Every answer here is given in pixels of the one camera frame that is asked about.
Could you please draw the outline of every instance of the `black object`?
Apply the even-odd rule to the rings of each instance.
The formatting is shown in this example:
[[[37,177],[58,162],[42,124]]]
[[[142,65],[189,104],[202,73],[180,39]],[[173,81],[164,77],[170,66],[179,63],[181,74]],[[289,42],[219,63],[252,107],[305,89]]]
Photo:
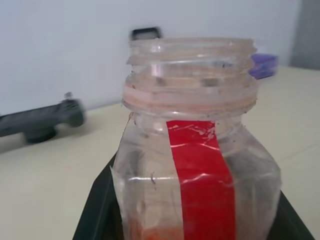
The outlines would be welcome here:
[[[161,30],[157,26],[148,28],[138,28],[131,32],[132,41],[157,38],[162,38]]]
[[[123,240],[121,216],[109,164],[95,179],[73,240]],[[281,192],[268,240],[315,240]]]
[[[79,127],[85,121],[82,107],[75,99],[65,99],[52,106],[0,116],[0,137],[23,133],[31,144],[53,138],[55,125]]]

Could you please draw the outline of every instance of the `purple object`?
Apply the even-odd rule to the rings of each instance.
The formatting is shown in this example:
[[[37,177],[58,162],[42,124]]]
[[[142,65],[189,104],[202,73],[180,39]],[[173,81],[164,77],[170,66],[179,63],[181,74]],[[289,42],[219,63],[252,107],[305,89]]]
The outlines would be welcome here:
[[[263,79],[276,74],[278,67],[278,57],[276,55],[256,53],[251,56],[254,67],[249,70],[249,74],[256,79]]]

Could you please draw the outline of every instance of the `white wall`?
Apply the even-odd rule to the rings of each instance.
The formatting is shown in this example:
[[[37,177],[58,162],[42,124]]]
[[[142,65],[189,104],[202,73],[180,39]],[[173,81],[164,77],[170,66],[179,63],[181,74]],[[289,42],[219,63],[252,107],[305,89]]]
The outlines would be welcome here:
[[[1,0],[0,113],[121,99],[133,28],[263,39],[287,64],[301,0]]]

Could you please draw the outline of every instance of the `gray plastic object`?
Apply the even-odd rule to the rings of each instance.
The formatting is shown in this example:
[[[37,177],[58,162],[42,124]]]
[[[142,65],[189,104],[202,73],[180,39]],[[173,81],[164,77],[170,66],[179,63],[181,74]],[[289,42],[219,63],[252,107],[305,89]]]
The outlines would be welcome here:
[[[23,133],[28,143],[36,144],[53,138],[58,124],[75,128],[84,122],[80,103],[67,93],[66,99],[57,105],[0,116],[0,137]]]

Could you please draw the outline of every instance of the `black tray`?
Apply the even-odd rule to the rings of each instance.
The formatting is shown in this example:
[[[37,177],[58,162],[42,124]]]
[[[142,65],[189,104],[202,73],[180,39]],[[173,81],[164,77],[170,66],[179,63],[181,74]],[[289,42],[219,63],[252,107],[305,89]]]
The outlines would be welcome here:
[[[123,240],[110,171],[114,161],[115,155],[95,179],[73,240]],[[268,240],[315,240],[283,193]]]

